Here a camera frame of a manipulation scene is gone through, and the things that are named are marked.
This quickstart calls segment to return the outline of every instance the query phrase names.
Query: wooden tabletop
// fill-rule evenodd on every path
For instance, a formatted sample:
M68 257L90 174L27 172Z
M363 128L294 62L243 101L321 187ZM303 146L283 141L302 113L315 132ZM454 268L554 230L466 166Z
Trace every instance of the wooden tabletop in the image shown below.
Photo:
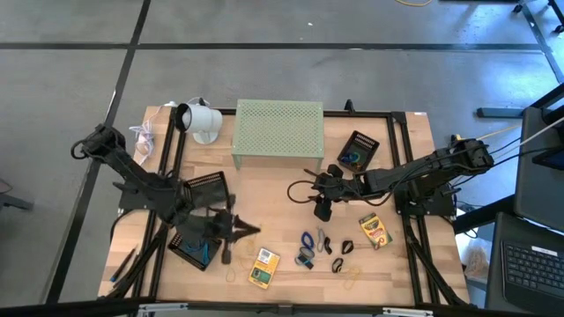
M148 107L145 119L157 111ZM153 120L155 152L147 159L144 168L157 170L160 153L167 130L169 108L163 107ZM407 113L408 129L413 157L419 158L434 149L427 114ZM233 248L231 265L221 264L220 256L213 259L205 272L201 272L167 249L164 255L158 299L179 301L218 301L248 303L296 304L348 304L348 305L413 305L412 285L405 250L401 218L396 214L393 198L381 207L371 207L364 202L333 203L332 218L324 223L314 216L314 204L292 203L286 197L286 188L297 180L313 180L303 168L315 167L311 158L245 158L240 171L234 168L231 142L234 115L224 115L218 140L209 145L197 144L191 136L186 139L182 156L181 177L197 176L224 171L229 191L237 195L234 213L241 219L262 228L254 236L240 240ZM325 160L322 169L335 164L336 157L354 130L380 142L368 169L392 168L390 139L386 121L378 118L324 118ZM400 157L404 163L403 144L399 126L396 126ZM178 132L174 133L168 170L172 168ZM140 153L134 159L139 161ZM345 178L351 173L345 171ZM303 199L314 192L304 185L295 187L293 195ZM361 231L358 220L371 212L381 218L393 241L386 247L374 250ZM141 245L147 210L136 210L121 220L115 228L114 240L109 249L106 268L100 285L100 295L107 294L112 283L109 278L126 254ZM431 244L434 264L456 294L468 302L466 283L452 227L440 217L426 217L427 234ZM317 241L316 227L323 228L331 239L332 255L316 254L314 267L308 270L298 266L294 257L301 246L301 235L307 231ZM412 224L416 234L417 226ZM169 232L172 239L174 230ZM352 240L355 248L350 254L340 254L343 240ZM263 290L247 278L260 247L281 256L278 269L268 290ZM337 257L345 260L343 271L334 274L330 266ZM359 272L351 280L347 270ZM147 265L142 295L148 294L152 261ZM429 302L427 277L419 263L419 277L424 300Z

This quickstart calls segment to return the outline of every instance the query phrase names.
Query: small box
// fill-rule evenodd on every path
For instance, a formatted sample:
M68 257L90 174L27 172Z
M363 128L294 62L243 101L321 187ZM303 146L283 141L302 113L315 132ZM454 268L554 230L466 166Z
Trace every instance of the small box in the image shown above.
M338 163L355 172L366 171L380 143L359 131L354 131L337 157Z
M374 249L379 249L392 241L392 238L382 220L373 212L368 216L359 220L360 228L367 235L374 246Z
M272 282L279 261L280 255L261 247L255 265L250 271L249 281L266 290Z

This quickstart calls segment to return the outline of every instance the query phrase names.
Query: laptop keyboard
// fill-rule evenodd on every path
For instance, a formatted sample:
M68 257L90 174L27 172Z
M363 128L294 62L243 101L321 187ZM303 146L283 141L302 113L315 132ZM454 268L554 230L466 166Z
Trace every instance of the laptop keyboard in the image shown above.
M564 299L564 258L540 250L504 241L505 282Z

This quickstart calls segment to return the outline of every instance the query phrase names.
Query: white cable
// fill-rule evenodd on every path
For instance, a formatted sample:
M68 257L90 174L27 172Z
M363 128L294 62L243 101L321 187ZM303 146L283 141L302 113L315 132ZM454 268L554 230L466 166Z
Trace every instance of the white cable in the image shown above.
M135 143L135 149L143 154L139 165L143 165L143 163L151 156L152 151L154 150L153 139L154 136L152 135L152 119L159 114L160 110L164 106L173 106L175 103L173 101L167 103L166 105L160 106L157 109L157 112L154 113L152 116L149 117L143 124L136 127L130 127L131 131L135 132L135 138L137 142Z
M544 129L541 129L539 132L535 133L535 134L532 135L532 136L529 136L529 138L527 138L526 140L522 141L520 144L518 144L518 145L512 147L511 149L509 149L509 150L507 150L507 151L504 151L502 154L498 155L498 156L497 156L496 158L494 158L493 160L499 159L499 158L503 157L504 155L506 155L506 154L512 152L514 149L517 149L517 148L521 147L522 145L528 143L530 140L534 139L534 138L537 137L537 136L540 136L541 134L545 133L545 131L549 130L549 129L552 128L553 126L555 126L555 125L557 125L558 123L563 122L563 121L564 121L564 117L561 117L559 120L557 120L557 121L554 122L553 124L549 125L548 127L544 128Z

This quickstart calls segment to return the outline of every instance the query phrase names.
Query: green perforated shelf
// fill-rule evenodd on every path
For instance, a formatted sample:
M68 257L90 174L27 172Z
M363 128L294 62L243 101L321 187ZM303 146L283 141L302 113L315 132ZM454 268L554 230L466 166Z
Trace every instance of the green perforated shelf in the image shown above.
M232 154L323 159L323 103L238 100Z

